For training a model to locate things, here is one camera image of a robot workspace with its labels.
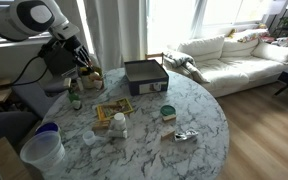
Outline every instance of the white marble surface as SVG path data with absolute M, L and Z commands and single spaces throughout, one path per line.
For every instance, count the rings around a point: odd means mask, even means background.
M 216 100 L 192 80 L 168 72 L 166 92 L 132 97 L 124 69 L 111 70 L 103 91 L 81 93 L 83 107 L 74 110 L 65 95 L 57 100 L 44 121 L 58 123 L 68 155 L 67 169 L 60 179 L 215 179 L 227 156 L 229 131 L 225 115 Z M 129 98 L 134 112 L 126 117 L 127 139 L 104 137 L 92 146 L 82 134 L 97 120 L 99 103 Z M 164 123 L 160 108 L 172 105 L 176 122 Z M 194 129 L 196 138 L 160 141 L 168 129 Z

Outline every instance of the green lid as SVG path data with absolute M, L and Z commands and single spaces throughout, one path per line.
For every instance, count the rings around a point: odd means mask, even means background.
M 162 106 L 161 113 L 164 116 L 169 116 L 169 115 L 172 115 L 172 114 L 176 114 L 176 111 L 175 111 L 175 108 L 173 106 L 165 105 L 165 106 Z

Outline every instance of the green bottle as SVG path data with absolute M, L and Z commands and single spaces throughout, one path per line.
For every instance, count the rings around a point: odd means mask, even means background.
M 75 110 L 79 110 L 82 108 L 82 103 L 80 97 L 74 92 L 72 88 L 68 90 L 68 99 L 70 100 L 71 104 L 73 105 L 73 108 Z

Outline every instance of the translucent plastic container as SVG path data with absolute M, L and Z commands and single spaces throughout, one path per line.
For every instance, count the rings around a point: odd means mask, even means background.
M 45 131 L 31 138 L 22 148 L 21 159 L 38 168 L 44 178 L 58 176 L 67 164 L 59 133 Z

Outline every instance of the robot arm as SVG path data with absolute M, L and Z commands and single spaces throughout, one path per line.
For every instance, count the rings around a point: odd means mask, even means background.
M 67 20 L 54 0 L 15 0 L 0 7 L 0 37 L 19 42 L 46 30 L 72 52 L 77 65 L 88 67 L 88 52 L 75 36 L 78 27 Z

